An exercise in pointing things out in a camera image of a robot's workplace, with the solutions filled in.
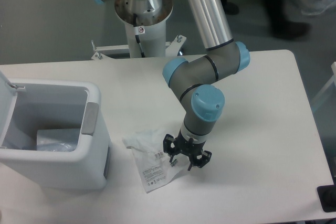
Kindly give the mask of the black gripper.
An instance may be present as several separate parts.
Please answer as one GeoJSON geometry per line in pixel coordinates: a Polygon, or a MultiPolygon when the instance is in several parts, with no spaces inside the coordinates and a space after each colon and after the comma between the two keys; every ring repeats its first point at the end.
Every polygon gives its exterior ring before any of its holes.
{"type": "Polygon", "coordinates": [[[172,163],[173,157],[178,154],[183,154],[189,157],[190,165],[188,171],[192,167],[204,167],[210,160],[212,152],[203,151],[205,142],[199,143],[196,139],[189,138],[186,140],[182,135],[174,138],[170,134],[166,134],[163,140],[163,151],[170,157],[169,162],[172,163]]]}

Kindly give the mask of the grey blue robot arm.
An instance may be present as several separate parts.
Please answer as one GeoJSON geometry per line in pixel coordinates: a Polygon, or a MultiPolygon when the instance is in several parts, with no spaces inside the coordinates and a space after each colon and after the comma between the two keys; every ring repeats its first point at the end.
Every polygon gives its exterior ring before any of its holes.
{"type": "MultiPolygon", "coordinates": [[[[132,58],[164,57],[166,20],[172,13],[172,0],[95,0],[114,2],[118,18],[124,23],[132,58]]],[[[211,152],[203,149],[209,133],[220,117],[225,98],[214,83],[245,69],[250,54],[235,42],[220,0],[188,0],[206,55],[187,61],[175,57],[162,75],[186,114],[177,137],[166,135],[163,150],[170,158],[183,154],[190,167],[203,167],[211,152]]]]}

